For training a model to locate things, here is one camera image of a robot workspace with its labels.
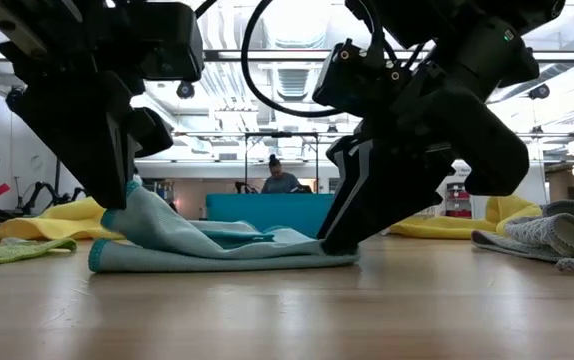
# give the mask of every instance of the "wooden table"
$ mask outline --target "wooden table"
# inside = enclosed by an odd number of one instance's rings
[[[0,360],[574,358],[574,274],[466,241],[221,274],[92,275],[81,248],[0,265]]]

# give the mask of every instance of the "cable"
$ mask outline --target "cable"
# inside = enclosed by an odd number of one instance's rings
[[[332,115],[342,114],[342,111],[331,109],[331,110],[321,110],[321,111],[299,111],[284,107],[272,99],[268,98],[263,94],[254,84],[254,80],[251,78],[251,73],[249,70],[249,45],[251,43],[251,36],[254,32],[254,28],[260,20],[260,16],[262,15],[263,11],[267,9],[267,6],[271,4],[272,0],[261,0],[254,12],[251,14],[249,18],[249,22],[247,23],[247,27],[245,28],[245,35],[243,36],[243,44],[240,48],[240,66],[242,67],[243,78],[245,78],[245,83],[247,83],[247,87],[251,90],[252,94],[258,98],[260,102],[269,106],[270,108],[280,111],[282,113],[298,116],[298,117],[305,117],[305,118],[317,118],[317,117],[326,117]]]
[[[418,59],[418,55],[420,55],[420,52],[423,51],[425,44],[426,43],[416,45],[414,53],[411,54],[411,57],[409,58],[409,60],[407,60],[407,63],[405,63],[405,69],[411,68],[411,65],[416,62],[416,59]]]
[[[194,13],[196,13],[196,19],[203,16],[203,14],[205,14],[205,12],[207,12],[207,10],[209,10],[209,8],[216,3],[216,1],[218,1],[218,0],[206,0],[205,2],[200,4],[198,9],[196,9],[196,11],[194,11]]]

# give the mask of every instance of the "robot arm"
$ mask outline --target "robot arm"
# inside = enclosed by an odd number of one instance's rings
[[[178,2],[0,0],[0,52],[27,84],[7,102],[62,159],[100,205],[124,208],[134,156],[172,146],[153,111],[133,109],[143,79],[198,81],[203,70],[196,14]],[[293,115],[348,112],[363,120],[327,152],[341,185],[319,238],[330,254],[353,252],[387,226],[442,201],[435,192],[462,158],[472,194],[507,195],[525,176],[525,145],[484,105],[498,86],[538,76],[521,38],[555,19],[564,0],[347,0],[373,33],[367,56],[350,39],[326,60],[314,101],[336,110],[301,114],[263,96],[245,50],[271,0],[252,14],[242,46],[243,75],[258,99]],[[414,70],[403,47],[436,46]],[[386,61],[383,52],[390,60]],[[405,176],[391,177],[392,171]]]

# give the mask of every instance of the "ceiling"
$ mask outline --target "ceiling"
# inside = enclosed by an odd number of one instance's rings
[[[201,1],[186,1],[196,8]],[[258,1],[219,0],[201,19],[199,25],[204,48],[237,50],[249,16]],[[339,0],[275,0],[263,15],[252,38],[252,49],[329,49],[351,37],[354,43],[367,45],[369,33]],[[0,34],[0,42],[5,38]],[[525,36],[528,46],[537,51],[574,51],[574,0],[567,0],[560,18]],[[396,42],[389,42],[402,50]],[[267,96],[285,106],[302,110],[319,110],[311,103],[309,94],[315,85],[321,62],[252,63],[252,77]],[[542,126],[545,133],[561,136],[534,140],[529,143],[532,156],[544,159],[574,159],[574,64],[542,64],[541,77],[526,84],[496,91],[490,98],[490,109],[512,130],[527,133]],[[19,83],[9,63],[0,62],[0,93],[9,85]],[[530,100],[526,92],[547,84],[551,95],[543,100]],[[338,115],[320,119],[295,118],[276,113],[259,103],[245,86],[238,62],[209,62],[202,80],[195,84],[192,99],[181,100],[176,95],[177,82],[147,82],[147,94],[135,98],[134,105],[147,105],[171,123],[178,132],[202,133],[178,136],[174,148],[158,154],[155,159],[168,160],[231,160],[243,159],[243,132],[292,131],[326,132],[334,125],[339,132],[350,132],[360,119]],[[212,132],[225,132],[214,136]],[[332,138],[323,138],[323,152]],[[249,140],[248,156],[252,160],[266,159],[277,153],[285,159],[314,159],[313,139]]]

